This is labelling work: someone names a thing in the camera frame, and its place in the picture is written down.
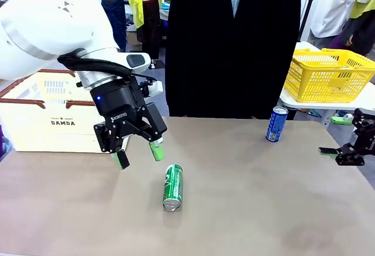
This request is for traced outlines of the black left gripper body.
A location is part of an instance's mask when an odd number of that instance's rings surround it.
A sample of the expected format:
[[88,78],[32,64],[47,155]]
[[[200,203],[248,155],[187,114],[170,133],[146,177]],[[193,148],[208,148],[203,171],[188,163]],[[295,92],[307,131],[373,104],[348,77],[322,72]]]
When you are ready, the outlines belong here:
[[90,90],[96,109],[104,119],[100,125],[108,128],[119,120],[125,120],[137,128],[146,128],[139,109],[145,105],[147,82],[138,83],[135,78],[109,81]]

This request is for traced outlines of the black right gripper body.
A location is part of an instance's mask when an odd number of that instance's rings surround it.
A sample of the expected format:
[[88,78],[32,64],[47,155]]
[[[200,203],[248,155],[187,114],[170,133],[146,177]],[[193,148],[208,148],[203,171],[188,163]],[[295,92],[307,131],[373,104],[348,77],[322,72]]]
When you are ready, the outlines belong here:
[[359,155],[374,155],[374,127],[371,127],[360,135],[355,143],[355,149]]

